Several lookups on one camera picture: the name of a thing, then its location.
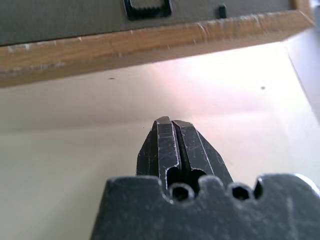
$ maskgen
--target scratch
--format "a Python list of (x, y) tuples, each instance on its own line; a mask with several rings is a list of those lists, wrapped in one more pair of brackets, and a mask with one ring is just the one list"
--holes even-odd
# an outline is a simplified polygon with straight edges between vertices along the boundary
[(260, 22), (260, 19), (257, 15), (252, 15), (253, 18), (255, 19), (255, 22), (256, 22), (256, 25), (259, 27), (259, 28), (262, 28), (262, 25), (261, 25), (261, 22)]
[(202, 147), (202, 145), (201, 145), (201, 143), (199, 143), (199, 144), (197, 144), (197, 145), (194, 145), (194, 146), (188, 148), (188, 152), (191, 152), (191, 151), (193, 151), (193, 150), (195, 150), (195, 149), (198, 149), (198, 148), (201, 149), (201, 147)]
[(315, 21), (313, 21), (310, 17), (308, 17), (307, 15), (305, 15), (302, 11), (300, 11), (300, 13), (313, 25), (315, 24)]
[(288, 207), (288, 223), (291, 233), (291, 239), (299, 240), (299, 234), (296, 226), (296, 219), (294, 215), (294, 202), (291, 197), (288, 197), (286, 200), (286, 205)]
[[(202, 148), (204, 149), (204, 144), (203, 144), (202, 141), (201, 141), (201, 138), (200, 138), (200, 136), (199, 136), (199, 132), (196, 131), (196, 134), (198, 135), (198, 138), (200, 139), (201, 146), (202, 146)], [(205, 158), (206, 158), (206, 159), (209, 159), (206, 151), (204, 151), (204, 154), (205, 154)], [(213, 168), (212, 168), (212, 166), (211, 166), (210, 161), (207, 161), (207, 162), (208, 162), (208, 164), (209, 164), (209, 167), (210, 167), (210, 169), (211, 169), (211, 172), (214, 173), (214, 170), (213, 170)]]
[(36, 43), (37, 45), (47, 45), (47, 44), (50, 44), (50, 41), (39, 41)]
[(8, 51), (9, 53), (14, 53), (16, 51), (16, 47), (15, 46), (8, 46)]
[(219, 163), (220, 165), (222, 165), (222, 166), (225, 165), (224, 161), (222, 160), (220, 154), (219, 154), (217, 151), (215, 152), (215, 157), (216, 157), (216, 159), (218, 160), (218, 163)]
[(56, 65), (54, 65), (55, 68), (62, 68), (64, 67), (66, 64), (64, 62), (58, 62)]
[(49, 68), (49, 65), (48, 64), (40, 64), (39, 68), (41, 71), (45, 71)]
[(112, 51), (116, 53), (117, 50), (115, 49), (115, 47), (114, 47), (114, 45), (113, 45), (113, 43), (112, 43), (112, 40), (109, 41), (109, 44), (110, 44), (110, 47), (111, 47)]
[(14, 67), (13, 68), (13, 72), (19, 72), (19, 71), (21, 71), (22, 70), (22, 68), (21, 67)]
[(208, 34), (207, 34), (207, 31), (205, 30), (204, 26), (201, 24), (201, 22), (198, 22), (197, 23), (198, 26), (200, 27), (201, 31), (203, 32), (204, 34), (204, 41), (206, 42), (208, 40)]
[(24, 45), (25, 50), (29, 51), (31, 48), (31, 45), (29, 43)]

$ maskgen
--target wooden shelf edge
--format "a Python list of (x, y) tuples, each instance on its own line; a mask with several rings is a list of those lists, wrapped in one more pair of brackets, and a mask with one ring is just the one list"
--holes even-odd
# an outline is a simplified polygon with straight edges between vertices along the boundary
[(0, 47), (0, 87), (281, 41), (314, 24), (306, 2), (285, 12)]

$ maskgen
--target gray panel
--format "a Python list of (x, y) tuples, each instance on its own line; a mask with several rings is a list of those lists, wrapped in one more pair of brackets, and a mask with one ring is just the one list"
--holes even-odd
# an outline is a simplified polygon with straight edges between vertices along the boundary
[(279, 12), (291, 0), (172, 0), (172, 16), (129, 21), (123, 0), (1, 0), (0, 46), (215, 19)]
[(287, 41), (292, 65), (320, 122), (320, 5), (313, 9), (316, 26)]

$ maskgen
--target dark spot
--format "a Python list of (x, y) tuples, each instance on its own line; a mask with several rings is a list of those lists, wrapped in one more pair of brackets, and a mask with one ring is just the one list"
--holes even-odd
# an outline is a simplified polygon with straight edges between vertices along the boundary
[(239, 200), (247, 200), (249, 199), (249, 192), (245, 188), (241, 186), (236, 186), (232, 189), (232, 195)]
[(218, 19), (226, 19), (227, 18), (227, 7), (224, 4), (218, 6), (217, 11), (217, 18)]
[(178, 186), (172, 190), (172, 197), (181, 202), (188, 199), (189, 192), (184, 187)]
[(183, 178), (181, 176), (179, 168), (176, 166), (171, 167), (167, 172), (166, 172), (166, 187), (167, 189), (174, 183), (179, 183), (183, 182)]
[(199, 178), (206, 175), (206, 173), (202, 170), (199, 169), (194, 169), (191, 171), (190, 175), (188, 176), (187, 179), (187, 184), (190, 185), (190, 187), (193, 189), (195, 194), (197, 195), (200, 191), (200, 186), (199, 186)]
[(253, 191), (253, 195), (254, 195), (255, 199), (259, 199), (259, 198), (261, 198), (262, 194), (263, 194), (263, 188), (262, 188), (261, 183), (258, 181), (256, 183), (255, 189)]

